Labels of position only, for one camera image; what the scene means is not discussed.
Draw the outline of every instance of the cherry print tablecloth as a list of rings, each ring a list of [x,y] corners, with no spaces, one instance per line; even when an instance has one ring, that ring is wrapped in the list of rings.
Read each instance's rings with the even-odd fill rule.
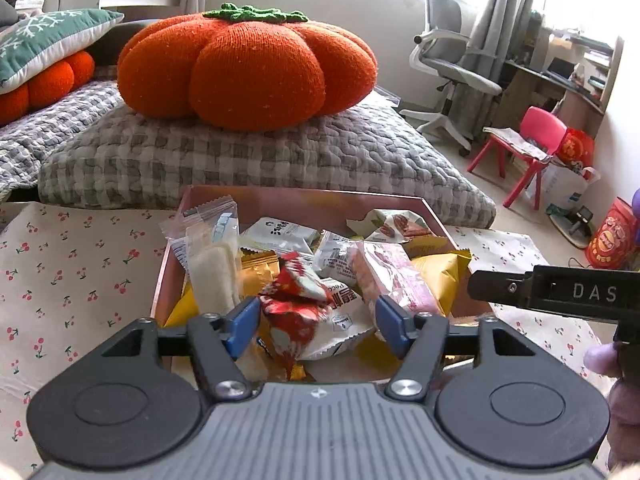
[[[447,226],[447,231],[459,247],[471,250],[473,258],[469,267],[472,272],[481,269],[526,272],[533,270],[535,265],[548,265],[527,235],[453,226]],[[582,363],[587,349],[600,343],[586,321],[495,303],[492,308],[498,318],[560,359],[605,396],[609,393],[613,380],[594,374]],[[606,470],[608,450],[605,442],[594,462],[603,471]]]
[[[158,223],[171,214],[0,204],[0,461],[21,476],[41,462],[31,396],[148,315],[166,245]]]

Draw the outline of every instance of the checkered bedspread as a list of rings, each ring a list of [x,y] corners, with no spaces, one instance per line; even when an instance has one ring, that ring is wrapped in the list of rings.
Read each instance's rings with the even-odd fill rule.
[[[0,128],[0,198],[12,189],[34,187],[42,161],[53,150],[121,102],[113,81],[92,81]]]
[[[161,121],[118,106],[42,165],[43,202],[169,207],[189,184],[340,189],[421,196],[447,224],[485,228],[492,200],[380,98],[263,134]]]

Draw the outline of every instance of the hand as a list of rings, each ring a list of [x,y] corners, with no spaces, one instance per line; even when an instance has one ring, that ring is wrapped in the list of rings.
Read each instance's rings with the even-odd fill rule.
[[[630,384],[620,378],[619,347],[618,343],[609,343],[590,348],[584,355],[584,365],[589,370],[618,378],[609,393],[609,469],[616,465],[640,462],[640,385]]]

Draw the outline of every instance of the chair backrest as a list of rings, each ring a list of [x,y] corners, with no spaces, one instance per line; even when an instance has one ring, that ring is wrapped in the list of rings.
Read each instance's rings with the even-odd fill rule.
[[[520,136],[532,139],[541,150],[554,155],[566,135],[566,126],[555,115],[532,106],[520,123]]]
[[[451,30],[470,34],[476,19],[475,10],[461,0],[426,0],[425,30]],[[424,46],[420,57],[458,63],[465,55],[464,41],[440,38]]]

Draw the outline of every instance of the pink snack package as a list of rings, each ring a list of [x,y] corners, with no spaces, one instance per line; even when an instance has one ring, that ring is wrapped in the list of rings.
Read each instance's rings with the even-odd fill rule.
[[[402,245],[357,242],[351,250],[351,268],[374,318],[376,300],[382,294],[408,312],[444,315]]]

